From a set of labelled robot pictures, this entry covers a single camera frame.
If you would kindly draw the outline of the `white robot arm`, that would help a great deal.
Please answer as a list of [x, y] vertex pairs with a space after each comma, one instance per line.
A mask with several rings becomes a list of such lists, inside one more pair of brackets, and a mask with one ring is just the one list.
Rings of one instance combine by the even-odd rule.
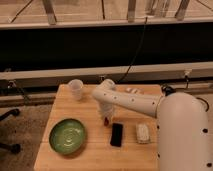
[[208, 116], [194, 96], [130, 94], [115, 90], [111, 79], [92, 92], [101, 109], [118, 105], [157, 119], [158, 171], [213, 171]]

